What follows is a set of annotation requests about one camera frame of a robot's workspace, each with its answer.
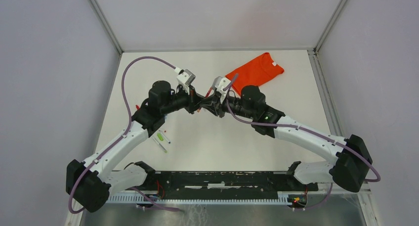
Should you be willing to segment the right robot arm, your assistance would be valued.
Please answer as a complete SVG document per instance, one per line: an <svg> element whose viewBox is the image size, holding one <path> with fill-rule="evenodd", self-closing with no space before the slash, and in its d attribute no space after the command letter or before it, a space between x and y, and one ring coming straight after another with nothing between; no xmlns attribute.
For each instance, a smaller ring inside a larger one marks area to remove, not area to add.
<svg viewBox="0 0 419 226"><path fill-rule="evenodd" d="M285 177L286 186L291 190L324 182L357 193L363 183L368 182L367 174L372 170L373 161L361 137L344 138L303 125L269 106L265 94L257 86L244 87L240 97L217 91L203 98L200 107L219 117L230 113L261 135L291 142L323 158L321 162L294 162Z"/></svg>

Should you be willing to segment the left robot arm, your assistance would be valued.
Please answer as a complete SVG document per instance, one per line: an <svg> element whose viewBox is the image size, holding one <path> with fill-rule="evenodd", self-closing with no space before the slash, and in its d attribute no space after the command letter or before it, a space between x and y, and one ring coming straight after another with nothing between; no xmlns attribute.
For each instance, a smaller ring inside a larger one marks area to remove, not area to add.
<svg viewBox="0 0 419 226"><path fill-rule="evenodd" d="M180 109L192 114L202 99L204 96L196 93L193 86L183 88L178 85L178 90L173 90L167 81L154 82L148 98L134 114L129 115L128 127L119 136L85 160L73 160L68 164L66 192L70 195L70 212L80 212L73 209L74 200L93 213L110 196L123 190L134 186L150 190L155 185L155 176L144 168L130 166L119 171L114 168L165 123L166 115Z"/></svg>

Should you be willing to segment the red orange pen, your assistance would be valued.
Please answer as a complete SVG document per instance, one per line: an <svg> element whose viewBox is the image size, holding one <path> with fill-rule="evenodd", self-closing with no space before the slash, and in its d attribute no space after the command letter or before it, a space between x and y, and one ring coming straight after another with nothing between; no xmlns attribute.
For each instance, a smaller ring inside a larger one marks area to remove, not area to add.
<svg viewBox="0 0 419 226"><path fill-rule="evenodd" d="M197 109L197 112L201 112L201 111L199 110L199 103L200 103L200 101L201 101L204 97L208 97L209 95L212 95L212 94L213 94L213 86L211 86L211 87L209 88L209 90L207 91L207 93L206 93L204 96L200 96L199 101L198 101L198 109Z"/></svg>

